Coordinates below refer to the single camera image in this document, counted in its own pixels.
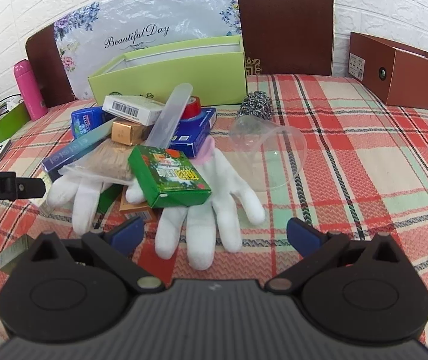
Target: tape roll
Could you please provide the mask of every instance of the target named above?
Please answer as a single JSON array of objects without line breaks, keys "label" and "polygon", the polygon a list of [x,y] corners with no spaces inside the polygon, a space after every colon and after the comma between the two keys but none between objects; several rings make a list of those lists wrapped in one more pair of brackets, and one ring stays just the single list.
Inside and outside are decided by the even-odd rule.
[{"label": "tape roll", "polygon": [[181,116],[181,119],[191,119],[200,114],[200,99],[197,96],[191,96],[187,102],[184,113]]}]

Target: gold box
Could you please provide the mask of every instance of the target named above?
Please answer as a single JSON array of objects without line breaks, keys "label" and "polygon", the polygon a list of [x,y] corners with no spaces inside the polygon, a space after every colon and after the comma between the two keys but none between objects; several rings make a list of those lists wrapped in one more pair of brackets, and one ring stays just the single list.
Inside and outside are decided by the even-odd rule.
[{"label": "gold box", "polygon": [[126,190],[124,187],[121,196],[121,204],[119,206],[119,212],[125,215],[127,219],[132,218],[134,215],[140,216],[144,223],[158,222],[162,209],[149,207],[148,202],[142,202],[139,204],[132,204],[126,200]]},{"label": "gold box", "polygon": [[127,120],[115,121],[112,125],[111,139],[128,146],[138,145],[147,139],[153,126],[144,126]]}]

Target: small white box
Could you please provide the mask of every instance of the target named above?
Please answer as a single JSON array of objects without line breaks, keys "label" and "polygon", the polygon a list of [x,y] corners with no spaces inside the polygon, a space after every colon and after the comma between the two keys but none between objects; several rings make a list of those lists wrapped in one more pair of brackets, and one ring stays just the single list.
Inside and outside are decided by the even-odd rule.
[{"label": "small white box", "polygon": [[164,104],[142,96],[105,96],[102,109],[144,126],[154,124]]}]

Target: white glove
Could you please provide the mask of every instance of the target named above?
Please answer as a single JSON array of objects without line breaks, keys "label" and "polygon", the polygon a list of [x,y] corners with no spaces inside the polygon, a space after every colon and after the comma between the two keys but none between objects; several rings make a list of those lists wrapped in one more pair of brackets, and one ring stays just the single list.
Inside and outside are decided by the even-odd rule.
[{"label": "white glove", "polygon": [[65,174],[52,183],[47,193],[47,205],[59,208],[74,200],[72,228],[76,234],[82,235],[92,230],[100,194],[110,186],[102,181]]},{"label": "white glove", "polygon": [[[192,163],[209,184],[211,196],[202,205],[164,208],[155,237],[157,255],[170,259],[179,244],[181,228],[187,216],[187,257],[191,267],[197,270],[205,270],[212,265],[216,220],[224,248],[232,253],[241,250],[242,234],[232,195],[239,198],[253,225],[260,225],[265,220],[265,211],[259,198],[232,168],[224,154],[214,148],[214,139],[211,136],[207,137],[201,151],[207,152],[205,162],[198,163],[196,158]],[[130,203],[141,203],[145,200],[136,180],[127,189],[126,200]]]}]

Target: pink water bottle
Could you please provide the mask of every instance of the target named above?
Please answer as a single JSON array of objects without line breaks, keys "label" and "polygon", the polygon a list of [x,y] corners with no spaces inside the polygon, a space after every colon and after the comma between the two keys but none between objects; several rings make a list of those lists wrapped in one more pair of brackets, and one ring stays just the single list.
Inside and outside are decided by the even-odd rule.
[{"label": "pink water bottle", "polygon": [[27,59],[14,65],[14,77],[31,119],[37,120],[47,114],[47,107],[37,86],[31,64]]}]

